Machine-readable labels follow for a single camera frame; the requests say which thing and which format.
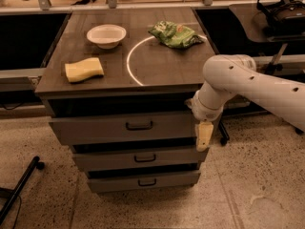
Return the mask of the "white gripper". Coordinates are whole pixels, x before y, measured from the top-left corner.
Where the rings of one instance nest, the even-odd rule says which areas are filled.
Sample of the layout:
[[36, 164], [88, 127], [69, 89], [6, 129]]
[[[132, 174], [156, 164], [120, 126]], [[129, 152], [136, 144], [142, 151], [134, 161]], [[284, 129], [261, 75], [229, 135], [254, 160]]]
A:
[[212, 122], [223, 112], [223, 100], [216, 93], [197, 91], [192, 98], [185, 101], [185, 105], [192, 110], [197, 120], [204, 121], [195, 126], [196, 150], [204, 152], [209, 147], [214, 131]]

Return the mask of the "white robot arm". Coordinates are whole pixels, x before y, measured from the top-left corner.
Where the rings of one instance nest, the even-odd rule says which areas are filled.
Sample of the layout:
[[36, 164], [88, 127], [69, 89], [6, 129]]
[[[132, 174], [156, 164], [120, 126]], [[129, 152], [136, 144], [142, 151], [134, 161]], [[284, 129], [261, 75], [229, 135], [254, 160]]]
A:
[[186, 101], [199, 121], [195, 126], [197, 151], [208, 148], [214, 122], [237, 95], [305, 131], [304, 83], [258, 73], [255, 61], [243, 54], [215, 55], [205, 62], [202, 72], [203, 85]]

